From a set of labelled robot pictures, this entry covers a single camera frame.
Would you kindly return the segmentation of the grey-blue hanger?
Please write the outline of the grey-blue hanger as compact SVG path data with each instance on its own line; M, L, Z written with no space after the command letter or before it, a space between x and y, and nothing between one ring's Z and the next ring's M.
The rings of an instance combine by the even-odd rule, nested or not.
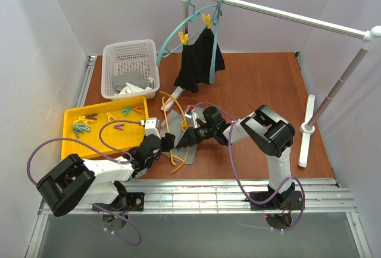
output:
M216 28L215 28L213 48L212 48L212 54L211 54L209 84L213 84L215 81L218 34L219 34L220 17L221 17L221 4L222 4L222 0L218 0L218 4L216 8L216 13L217 13L216 20L213 22Z

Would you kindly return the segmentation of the grey underwear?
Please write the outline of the grey underwear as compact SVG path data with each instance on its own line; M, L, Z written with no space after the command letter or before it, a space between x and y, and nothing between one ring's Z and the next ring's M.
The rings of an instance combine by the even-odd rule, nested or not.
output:
M194 112L198 115L198 117L201 120L205 121L204 116L202 115L203 110L204 110L203 108L195 107ZM180 141L180 139L182 138L184 134L181 128L181 122L183 121L183 117L177 111L171 110L167 114L167 119L168 119L169 128L170 128L169 133L175 136L174 144L177 145L177 143ZM165 124L165 120L163 120L163 122L161 123L160 136L164 137L165 133L167 133L167 127ZM197 144L194 144L189 147L189 152L188 152L188 156L185 161L185 164L192 165L193 160L195 158L197 146L198 146ZM186 154L186 148L180 148L180 149L174 148L172 149L172 153L177 157L184 158ZM163 152L163 154L167 157L170 157L169 152Z

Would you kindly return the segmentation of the orange clothespin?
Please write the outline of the orange clothespin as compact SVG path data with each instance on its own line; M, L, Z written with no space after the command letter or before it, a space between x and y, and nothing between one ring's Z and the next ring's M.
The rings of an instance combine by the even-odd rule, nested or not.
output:
M141 114L141 112L144 110L144 106L134 106L134 107L131 107L131 109L139 114Z

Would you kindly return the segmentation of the white clothes rack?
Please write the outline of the white clothes rack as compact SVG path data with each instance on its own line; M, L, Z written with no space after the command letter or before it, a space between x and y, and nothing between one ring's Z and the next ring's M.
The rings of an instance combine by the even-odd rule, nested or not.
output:
M327 152L319 128L315 123L367 53L380 43L380 26L375 26L370 31L365 32L328 24L320 20L312 20L308 17L295 16L291 13L264 8L241 0L217 1L284 20L298 20L302 24L312 24L314 27L326 31L363 40L362 47L318 108L314 106L314 95L307 93L294 53L227 53L223 55L226 61L227 74L222 75L221 79L224 83L232 83L233 86L229 88L229 91L233 95L239 98L243 98L245 95L256 95L256 102L260 99L268 99L270 103L275 104L287 115L290 115L292 122L296 123L296 153L291 157L292 168L298 172L303 171L307 166L308 156L311 154L313 156L313 170L321 174L330 173ZM182 0L182 5L184 19L182 25L173 32L173 36L177 36L188 25L189 18L194 18L194 14L188 11L189 0Z

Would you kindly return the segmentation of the white laundry basket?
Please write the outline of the white laundry basket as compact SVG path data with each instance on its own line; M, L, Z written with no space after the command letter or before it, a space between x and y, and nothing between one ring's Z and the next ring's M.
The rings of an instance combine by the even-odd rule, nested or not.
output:
M101 95L109 100L122 100L130 97L145 96L151 99L160 88L160 76L156 66L157 53L155 43L151 39L117 42L106 45L103 49L101 67ZM126 82L135 82L140 91L128 93Z

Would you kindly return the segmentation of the white cloth in basket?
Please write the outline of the white cloth in basket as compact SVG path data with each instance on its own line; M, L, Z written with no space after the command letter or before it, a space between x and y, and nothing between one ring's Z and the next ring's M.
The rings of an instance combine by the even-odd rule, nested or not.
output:
M148 79L136 78L130 79L124 84L117 85L114 90L118 95L133 94L144 91L151 91L155 86L155 79L149 77Z

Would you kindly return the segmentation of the yellow hanger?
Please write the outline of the yellow hanger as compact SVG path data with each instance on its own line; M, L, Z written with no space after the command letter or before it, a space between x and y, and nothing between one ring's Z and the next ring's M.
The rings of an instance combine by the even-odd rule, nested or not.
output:
M166 107L165 107L165 98L166 97L168 99L172 100L177 105L177 107L180 111L180 114L182 116L182 122L180 124L180 127L181 127L182 132L185 133L190 128L190 125L188 125L188 123L186 121L185 112L182 109L181 105L179 104L177 99L175 99L174 96L172 96L172 95L170 95L164 91L159 91L159 93L161 95L163 95L163 97L161 99L161 104L162 104L162 108L163 108L164 121L165 121L165 126L166 126L167 132L170 133L170 125L168 123L167 111L166 111ZM175 174L179 169L181 169L184 166L184 164L186 163L188 156L189 156L189 150L190 150L190 146L187 146L184 157L175 156L173 154L172 150L169 151L170 162L174 166L174 169L171 172L172 175Z

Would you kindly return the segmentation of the yellow clothespin left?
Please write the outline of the yellow clothespin left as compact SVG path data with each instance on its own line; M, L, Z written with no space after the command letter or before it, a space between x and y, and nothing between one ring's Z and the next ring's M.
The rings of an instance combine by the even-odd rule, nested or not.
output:
M183 45L188 44L189 35L187 33L179 32L179 38Z

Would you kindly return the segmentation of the purple clothespin lower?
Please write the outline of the purple clothespin lower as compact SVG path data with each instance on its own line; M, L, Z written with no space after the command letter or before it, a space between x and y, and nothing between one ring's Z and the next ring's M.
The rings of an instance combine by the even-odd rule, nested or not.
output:
M116 124L116 125L114 125L114 128L119 129L119 130L123 130L123 126L124 126L124 124Z

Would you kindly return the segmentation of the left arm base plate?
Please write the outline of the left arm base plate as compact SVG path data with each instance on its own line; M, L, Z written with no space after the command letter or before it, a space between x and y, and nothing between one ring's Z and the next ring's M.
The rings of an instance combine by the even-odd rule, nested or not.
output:
M141 212L144 208L144 201L144 192L126 192L124 194L119 194L117 198L110 204L96 203L96 205L112 212Z

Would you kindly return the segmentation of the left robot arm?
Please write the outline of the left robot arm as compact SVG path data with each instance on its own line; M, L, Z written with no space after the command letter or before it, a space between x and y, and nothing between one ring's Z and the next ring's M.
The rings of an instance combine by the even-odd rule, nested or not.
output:
M175 136L148 135L131 149L132 160L82 159L70 154L36 183L36 189L56 217L78 205L101 204L107 210L127 208L129 194L123 182L143 176L161 153L174 148Z

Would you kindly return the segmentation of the black underwear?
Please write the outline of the black underwear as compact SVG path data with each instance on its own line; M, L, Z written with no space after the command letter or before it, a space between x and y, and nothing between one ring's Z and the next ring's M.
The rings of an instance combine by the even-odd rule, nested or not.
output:
M210 83L213 44L212 30L204 29L194 44L183 47L181 67L174 86L197 93L199 83Z

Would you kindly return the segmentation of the teal hanger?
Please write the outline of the teal hanger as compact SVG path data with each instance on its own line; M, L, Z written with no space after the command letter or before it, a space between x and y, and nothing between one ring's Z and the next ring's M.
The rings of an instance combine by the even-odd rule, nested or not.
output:
M166 58L168 57L169 55L173 54L175 51L177 51L179 48L181 48L182 46L185 46L183 45L182 43L175 47L174 49L169 49L167 47L169 41L175 36L175 35L179 35L179 32L183 32L183 33L187 33L189 35L189 40L193 39L196 35L198 35L199 33L201 33L204 29L206 29L206 26L204 24L205 27L203 28L200 28L197 32L195 32L194 34L190 35L188 33L188 25L189 23L193 23L194 21L196 21L197 19L199 19L200 17L202 17L202 14L210 14L211 15L211 25L213 24L213 22L216 20L216 8L217 8L217 4L218 4L218 0L215 0L217 4L215 5L207 5L207 6L204 6L198 10L196 10L196 7L195 7L195 4L192 3L192 0L182 0L183 1L183 12L185 13L184 15L184 19L183 21L170 33L170 35L168 36L168 38L164 41L162 47L160 48L160 51L157 55L157 60L156 60L156 65L159 67L160 66L160 63L161 63L161 60L163 58Z

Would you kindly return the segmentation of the dark grey cloth in basket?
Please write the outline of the dark grey cloth in basket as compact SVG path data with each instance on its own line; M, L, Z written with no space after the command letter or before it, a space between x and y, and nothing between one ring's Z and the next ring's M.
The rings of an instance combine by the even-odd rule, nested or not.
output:
M113 76L111 81L116 92L121 92L121 90L126 86L126 83L130 83L142 89L151 87L150 81L146 80L139 71L125 72Z

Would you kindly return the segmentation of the teal clothespin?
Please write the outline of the teal clothespin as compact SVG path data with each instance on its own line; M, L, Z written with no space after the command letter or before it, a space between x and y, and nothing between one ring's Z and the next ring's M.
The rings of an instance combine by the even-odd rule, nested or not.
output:
M90 127L89 127L87 124L85 124L85 123L73 123L73 124L72 124L72 131L73 131L73 133L75 134L75 136L76 136L77 138L79 138L81 133L84 133L84 132L90 132L91 129L90 129Z
M124 110L122 110L121 112L124 114L124 116L127 116L131 112L131 110L132 110L131 107L127 107Z

